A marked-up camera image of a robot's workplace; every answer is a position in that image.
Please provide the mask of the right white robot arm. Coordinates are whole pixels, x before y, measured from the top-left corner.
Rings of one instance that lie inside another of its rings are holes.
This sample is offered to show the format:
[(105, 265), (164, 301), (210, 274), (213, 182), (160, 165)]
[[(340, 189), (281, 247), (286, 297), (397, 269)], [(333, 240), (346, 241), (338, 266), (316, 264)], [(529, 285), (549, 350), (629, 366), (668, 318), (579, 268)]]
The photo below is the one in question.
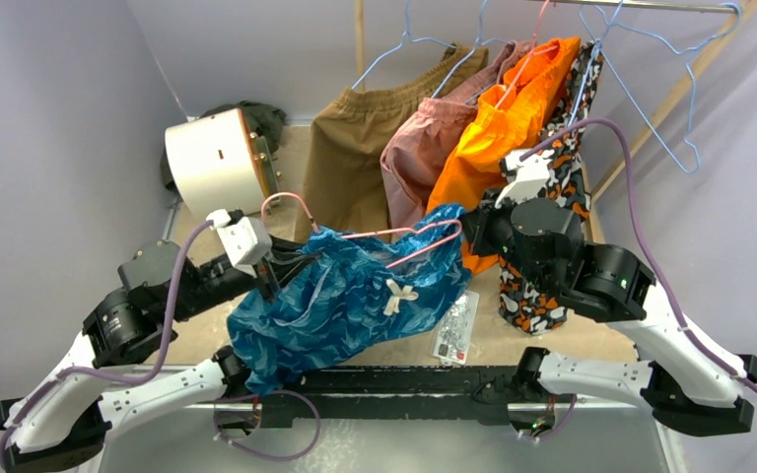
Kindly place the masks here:
[(547, 198), (497, 203), (488, 191), (460, 221), (470, 250), (497, 255), (542, 295), (628, 337), (634, 362), (613, 363), (527, 348), (516, 367), (516, 393), (584, 394), (647, 409), (662, 425), (692, 437), (750, 431), (745, 381), (757, 382), (757, 358), (735, 356), (670, 305), (665, 287), (633, 252), (588, 242), (579, 216)]

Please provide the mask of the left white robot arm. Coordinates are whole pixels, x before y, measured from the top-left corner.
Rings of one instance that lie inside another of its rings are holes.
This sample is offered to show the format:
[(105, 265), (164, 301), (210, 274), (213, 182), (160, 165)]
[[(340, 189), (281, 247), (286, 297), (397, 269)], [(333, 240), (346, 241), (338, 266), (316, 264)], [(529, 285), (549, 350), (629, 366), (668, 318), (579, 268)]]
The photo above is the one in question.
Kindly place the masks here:
[(273, 241), (260, 274), (227, 255), (203, 264), (188, 245), (158, 240), (120, 265), (121, 285), (85, 318), (67, 354), (23, 398), (0, 401), (0, 466), (7, 472), (63, 472), (97, 457), (116, 434), (197, 402), (241, 403), (254, 376), (229, 347), (178, 374), (144, 374), (162, 363), (174, 325), (255, 289), (282, 288), (315, 261), (295, 242)]

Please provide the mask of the blue patterned shorts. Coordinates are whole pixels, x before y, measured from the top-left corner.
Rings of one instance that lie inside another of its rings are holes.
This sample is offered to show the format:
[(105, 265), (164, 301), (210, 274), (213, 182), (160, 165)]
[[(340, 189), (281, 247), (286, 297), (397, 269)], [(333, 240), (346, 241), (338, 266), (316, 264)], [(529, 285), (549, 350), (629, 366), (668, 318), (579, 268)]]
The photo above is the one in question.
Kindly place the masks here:
[[(414, 227), (459, 219), (464, 208), (443, 204)], [(246, 388), (266, 395), (308, 371), (337, 366), (371, 346), (432, 330), (471, 278), (461, 237), (394, 268), (386, 265), (455, 227), (395, 242), (344, 239), (329, 228), (310, 236), (305, 250), (320, 258), (300, 271), (273, 301), (247, 293), (227, 317), (235, 354), (250, 370)]]

